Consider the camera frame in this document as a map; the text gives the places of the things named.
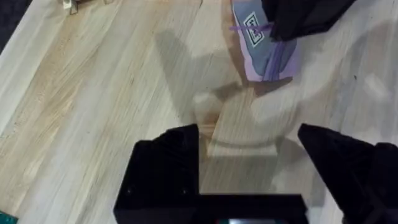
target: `purple strap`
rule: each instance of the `purple strap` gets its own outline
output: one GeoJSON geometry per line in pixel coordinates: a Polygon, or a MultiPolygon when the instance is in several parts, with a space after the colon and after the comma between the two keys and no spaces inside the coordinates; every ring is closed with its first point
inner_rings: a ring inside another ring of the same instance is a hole
{"type": "Polygon", "coordinates": [[[267,31],[272,28],[272,23],[268,23],[264,26],[231,26],[229,29],[230,30],[248,30],[252,29],[254,30],[255,33],[260,32],[260,31],[267,31]]]}

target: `wood grain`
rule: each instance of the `wood grain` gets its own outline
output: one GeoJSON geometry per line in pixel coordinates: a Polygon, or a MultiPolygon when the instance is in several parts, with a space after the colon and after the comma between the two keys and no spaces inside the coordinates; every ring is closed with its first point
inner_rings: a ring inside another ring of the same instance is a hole
{"type": "Polygon", "coordinates": [[[398,143],[395,0],[359,0],[299,40],[292,80],[248,83],[229,0],[33,0],[0,55],[0,210],[19,223],[115,223],[134,143],[201,127],[201,192],[300,193],[341,212],[300,124],[398,143]]]}

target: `black plastic part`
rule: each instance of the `black plastic part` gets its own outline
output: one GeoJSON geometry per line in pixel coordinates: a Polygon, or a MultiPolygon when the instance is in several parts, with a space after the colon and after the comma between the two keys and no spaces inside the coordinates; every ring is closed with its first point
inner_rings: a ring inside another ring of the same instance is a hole
{"type": "Polygon", "coordinates": [[[298,131],[349,224],[398,223],[398,148],[303,124],[298,131]]]}
{"type": "Polygon", "coordinates": [[[119,224],[214,224],[229,218],[308,223],[300,195],[200,195],[198,137],[193,124],[135,145],[114,207],[119,224]]]}
{"type": "Polygon", "coordinates": [[[271,37],[288,41],[328,31],[355,0],[262,0],[274,26],[271,37]]]}

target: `wooden surface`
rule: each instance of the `wooden surface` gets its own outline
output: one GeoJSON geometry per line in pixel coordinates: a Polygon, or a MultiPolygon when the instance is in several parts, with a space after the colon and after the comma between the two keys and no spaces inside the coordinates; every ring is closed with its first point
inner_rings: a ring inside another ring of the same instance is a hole
{"type": "Polygon", "coordinates": [[[0,55],[0,210],[115,223],[134,143],[196,122],[203,193],[301,193],[312,223],[340,223],[297,129],[398,143],[397,16],[395,0],[358,0],[300,40],[297,77],[252,84],[229,1],[92,1],[66,16],[34,0],[0,55]]]}

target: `wooden table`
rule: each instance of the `wooden table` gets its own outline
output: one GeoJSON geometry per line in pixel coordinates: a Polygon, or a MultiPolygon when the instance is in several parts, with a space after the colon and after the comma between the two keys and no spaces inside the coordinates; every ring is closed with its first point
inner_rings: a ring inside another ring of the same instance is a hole
{"type": "Polygon", "coordinates": [[[198,123],[202,192],[301,193],[312,223],[341,223],[297,130],[398,143],[397,17],[395,0],[358,0],[300,39],[293,80],[253,84],[229,1],[92,1],[66,16],[33,0],[0,56],[0,210],[115,223],[134,143],[198,123]]]}

